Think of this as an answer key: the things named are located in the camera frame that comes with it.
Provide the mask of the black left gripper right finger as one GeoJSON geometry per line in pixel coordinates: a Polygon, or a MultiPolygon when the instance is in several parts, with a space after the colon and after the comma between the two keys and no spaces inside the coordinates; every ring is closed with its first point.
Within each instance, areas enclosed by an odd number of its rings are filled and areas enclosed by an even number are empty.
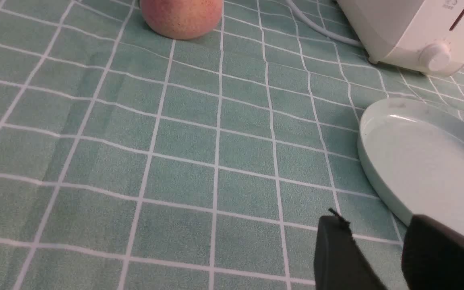
{"type": "Polygon", "coordinates": [[[404,239],[402,272],[411,290],[464,290],[464,236],[414,215],[404,239]]]}

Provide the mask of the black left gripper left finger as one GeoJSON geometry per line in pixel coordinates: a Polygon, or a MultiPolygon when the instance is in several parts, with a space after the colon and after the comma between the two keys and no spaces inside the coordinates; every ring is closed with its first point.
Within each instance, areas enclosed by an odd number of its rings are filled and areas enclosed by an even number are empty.
{"type": "Polygon", "coordinates": [[[319,218],[314,255],[317,290],[386,290],[359,246],[350,222],[334,209],[319,218]]]}

